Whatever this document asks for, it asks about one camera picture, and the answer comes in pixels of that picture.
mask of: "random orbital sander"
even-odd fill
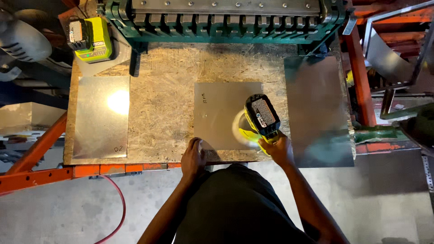
[[[275,144],[279,140],[277,130],[280,120],[270,100],[264,94],[251,95],[232,124],[232,132],[235,138],[242,144],[256,147],[269,155],[258,140],[263,138],[269,144]]]

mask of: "workbench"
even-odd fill
[[[130,80],[127,158],[72,159],[80,70],[72,69],[64,151],[65,165],[180,162],[194,134],[195,82],[262,82],[289,135],[283,58],[296,45],[149,43],[138,77]],[[97,76],[128,76],[129,61]],[[207,151],[209,162],[267,161],[251,150]]]

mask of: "black shirt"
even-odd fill
[[[202,182],[187,202],[174,243],[315,243],[295,227],[258,172],[232,164]]]

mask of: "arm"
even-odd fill
[[[259,143],[288,177],[306,234],[321,244],[349,244],[333,217],[295,166],[288,137],[280,131],[279,135],[275,145],[268,144],[263,139],[260,139]]]
[[[149,223],[145,232],[138,240],[138,244],[172,242],[177,228],[177,226],[174,226],[174,219],[181,210],[183,198],[195,178],[205,167],[205,153],[203,150],[199,150],[201,142],[202,140],[198,137],[190,140],[181,159],[181,181]]]

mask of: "hand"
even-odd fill
[[[276,144],[268,144],[264,139],[259,139],[259,144],[265,149],[265,151],[270,154],[271,158],[280,166],[293,165],[294,156],[293,149],[291,146],[291,141],[289,138],[283,134],[280,130],[277,131],[279,134],[279,140]]]
[[[205,167],[205,151],[200,149],[199,146],[202,139],[195,137],[190,140],[185,153],[181,159],[182,178],[192,181],[194,180]]]

